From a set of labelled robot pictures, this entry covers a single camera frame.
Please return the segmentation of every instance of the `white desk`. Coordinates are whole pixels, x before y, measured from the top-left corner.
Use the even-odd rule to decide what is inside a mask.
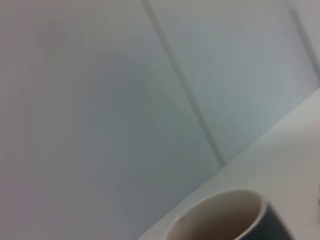
[[[138,240],[158,240],[184,210],[211,194],[245,188],[273,203],[297,240],[320,239],[320,89],[210,177]]]

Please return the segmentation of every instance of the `gray wall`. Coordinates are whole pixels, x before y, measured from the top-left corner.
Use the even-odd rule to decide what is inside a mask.
[[[139,1],[0,11],[3,239],[132,240],[218,169]]]
[[[286,0],[151,0],[226,161],[319,85]]]

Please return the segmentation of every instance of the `dark mug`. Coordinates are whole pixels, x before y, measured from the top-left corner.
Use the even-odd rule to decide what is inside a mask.
[[[161,240],[292,240],[270,203],[250,190],[209,196],[178,217]]]

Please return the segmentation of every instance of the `mug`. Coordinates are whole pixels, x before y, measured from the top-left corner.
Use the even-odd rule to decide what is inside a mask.
[[[255,191],[209,196],[178,217],[161,240],[292,240],[270,203]]]

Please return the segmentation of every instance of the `mug rim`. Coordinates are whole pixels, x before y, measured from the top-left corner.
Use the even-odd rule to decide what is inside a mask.
[[[160,238],[160,240],[167,240],[168,237],[171,235],[172,231],[174,230],[177,222],[183,218],[186,217],[189,213],[191,213],[194,209],[198,208],[199,206],[201,206],[203,203],[217,198],[217,197],[221,197],[223,195],[228,195],[228,194],[232,194],[232,193],[250,193],[255,195],[260,202],[260,208],[259,208],[259,212],[258,215],[256,216],[256,218],[254,219],[254,221],[250,224],[250,226],[243,231],[239,236],[237,236],[236,238],[232,239],[232,240],[240,240],[241,238],[243,238],[245,235],[247,235],[248,233],[250,233],[252,231],[252,229],[254,229],[258,223],[260,223],[261,219],[263,218],[263,216],[266,214],[267,212],[267,208],[268,208],[268,201],[258,192],[254,191],[254,190],[248,190],[248,189],[233,189],[233,190],[228,190],[228,191],[221,191],[221,192],[217,192],[215,194],[209,195],[201,200],[199,200],[198,202],[196,202],[195,204],[193,204],[191,207],[189,207],[187,210],[185,210],[180,216],[178,216],[171,224],[170,226],[167,228],[167,230],[165,231],[164,235]]]

